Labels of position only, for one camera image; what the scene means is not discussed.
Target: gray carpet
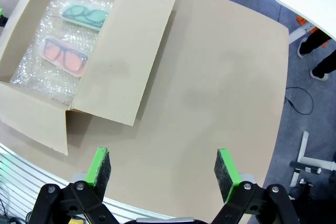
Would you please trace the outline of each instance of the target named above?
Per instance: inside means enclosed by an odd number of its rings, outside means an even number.
[[[231,0],[262,13],[288,27],[292,32],[299,27],[296,14],[281,7],[275,0]],[[280,128],[273,157],[264,185],[280,183],[289,190],[293,169],[291,160],[296,160],[303,131],[309,132],[306,156],[331,161],[336,151],[336,109],[333,100],[336,95],[336,72],[330,74],[327,82],[320,82],[309,76],[309,69],[314,68],[323,58],[336,49],[336,42],[327,43],[327,48],[316,49],[304,59],[297,54],[300,40],[289,47],[288,87],[306,89],[314,100],[314,109],[310,115],[300,115],[289,103],[284,104]],[[303,113],[311,110],[311,100],[301,90],[287,90],[286,96]],[[302,173],[315,186],[312,193],[318,198],[327,198],[335,191],[334,185],[328,183],[330,172],[322,170],[321,175]]]

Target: metal bar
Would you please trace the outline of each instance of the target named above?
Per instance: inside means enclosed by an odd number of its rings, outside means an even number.
[[[300,146],[300,151],[299,151],[299,156],[298,156],[299,163],[301,162],[301,158],[305,156],[304,154],[306,151],[308,136],[309,136],[309,133],[307,131],[304,131],[302,135],[302,141],[301,141],[301,146]]]
[[[292,180],[290,182],[289,187],[295,187],[296,186],[296,183],[297,183],[298,178],[299,178],[299,174],[300,174],[299,172],[294,170],[293,177],[292,177]]]
[[[310,30],[313,30],[314,28],[315,28],[315,25],[307,21],[306,23],[304,23],[303,26],[300,26],[298,29],[296,29],[289,35],[289,43],[290,44],[293,43],[298,38],[302,37]]]
[[[336,170],[336,163],[332,161],[325,161],[325,160],[320,160],[320,159],[310,158],[310,157],[302,157],[301,163],[306,164],[306,165],[318,166],[318,167],[321,167],[327,170]]]

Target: shoe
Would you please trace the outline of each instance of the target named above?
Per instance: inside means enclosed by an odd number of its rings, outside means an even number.
[[[324,74],[323,78],[320,78],[320,77],[317,77],[317,76],[313,75],[313,70],[312,69],[309,70],[309,73],[310,73],[310,77],[315,79],[315,80],[326,81],[329,78],[327,73]]]
[[[300,54],[301,45],[302,45],[303,42],[306,42],[306,40],[307,40],[307,38],[302,38],[302,40],[300,41],[299,47],[298,47],[297,53],[298,53],[298,56],[300,57],[300,59],[302,59],[306,55],[306,54],[304,54],[304,55]]]

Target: black pants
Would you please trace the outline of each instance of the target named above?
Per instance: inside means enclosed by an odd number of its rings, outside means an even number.
[[[306,42],[302,43],[300,47],[300,54],[309,54],[329,39],[331,39],[330,36],[319,29],[316,30],[308,37]],[[312,72],[313,75],[323,78],[325,73],[331,73],[334,70],[336,70],[336,50],[321,61]]]

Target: cardboard box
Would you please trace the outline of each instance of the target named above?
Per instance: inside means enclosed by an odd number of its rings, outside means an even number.
[[[133,125],[175,0],[116,0],[99,33],[71,106],[9,81],[50,0],[20,0],[0,40],[0,119],[68,154],[66,111]],[[114,71],[123,65],[124,72]]]

